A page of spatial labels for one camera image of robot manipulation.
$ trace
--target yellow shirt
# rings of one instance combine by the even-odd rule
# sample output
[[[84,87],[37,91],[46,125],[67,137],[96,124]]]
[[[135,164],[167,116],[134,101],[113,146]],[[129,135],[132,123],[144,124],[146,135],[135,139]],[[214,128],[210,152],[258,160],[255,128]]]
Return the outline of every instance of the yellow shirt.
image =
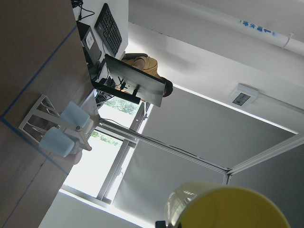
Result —
[[[135,62],[138,59],[142,59],[145,62],[144,68],[143,68],[143,72],[155,76],[157,74],[157,61],[154,58],[151,57],[137,57],[137,58],[133,58],[133,59],[123,59],[122,61],[126,64],[129,64],[132,66],[133,62]]]

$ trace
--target white label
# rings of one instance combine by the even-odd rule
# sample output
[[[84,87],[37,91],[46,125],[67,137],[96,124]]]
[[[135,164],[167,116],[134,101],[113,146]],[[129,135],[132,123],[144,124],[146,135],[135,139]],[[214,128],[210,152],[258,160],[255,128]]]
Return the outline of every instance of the white label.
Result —
[[[94,38],[93,38],[91,32],[89,32],[89,34],[87,35],[85,41],[86,41],[86,44],[89,47],[89,49],[91,49],[92,45],[94,44]]]

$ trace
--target person's hair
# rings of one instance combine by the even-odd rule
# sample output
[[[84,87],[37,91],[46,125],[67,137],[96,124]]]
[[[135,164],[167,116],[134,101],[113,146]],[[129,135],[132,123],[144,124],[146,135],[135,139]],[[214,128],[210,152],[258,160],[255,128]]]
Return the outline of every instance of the person's hair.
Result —
[[[166,79],[164,77],[161,77],[161,78],[165,82],[165,90],[164,90],[164,94],[163,94],[162,97],[169,96],[173,91],[173,84],[168,79]]]

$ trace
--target person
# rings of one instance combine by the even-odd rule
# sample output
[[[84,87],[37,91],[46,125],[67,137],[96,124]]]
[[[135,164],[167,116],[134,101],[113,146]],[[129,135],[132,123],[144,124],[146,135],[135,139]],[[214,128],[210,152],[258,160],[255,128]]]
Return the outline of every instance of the person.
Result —
[[[158,65],[156,59],[147,56],[147,57],[136,57],[132,59],[123,58],[121,61],[163,81],[165,83],[165,89],[162,97],[167,97],[172,93],[173,91],[172,82],[164,77],[161,77],[157,73]]]

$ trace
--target green foliage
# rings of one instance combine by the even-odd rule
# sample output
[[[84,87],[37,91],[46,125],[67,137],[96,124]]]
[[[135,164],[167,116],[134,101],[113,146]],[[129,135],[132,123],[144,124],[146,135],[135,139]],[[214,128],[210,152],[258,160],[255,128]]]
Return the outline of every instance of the green foliage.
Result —
[[[97,131],[93,131],[92,134],[91,134],[91,136],[95,137],[95,138],[100,138],[100,140],[102,140],[102,141],[104,141],[106,143],[112,144],[114,146],[121,145],[121,143],[117,142],[112,137],[110,137],[110,136],[108,136],[106,134],[102,134],[102,133],[97,132]]]
[[[130,115],[135,114],[138,110],[137,104],[120,99],[118,97],[113,97],[112,99],[106,101],[104,104]]]

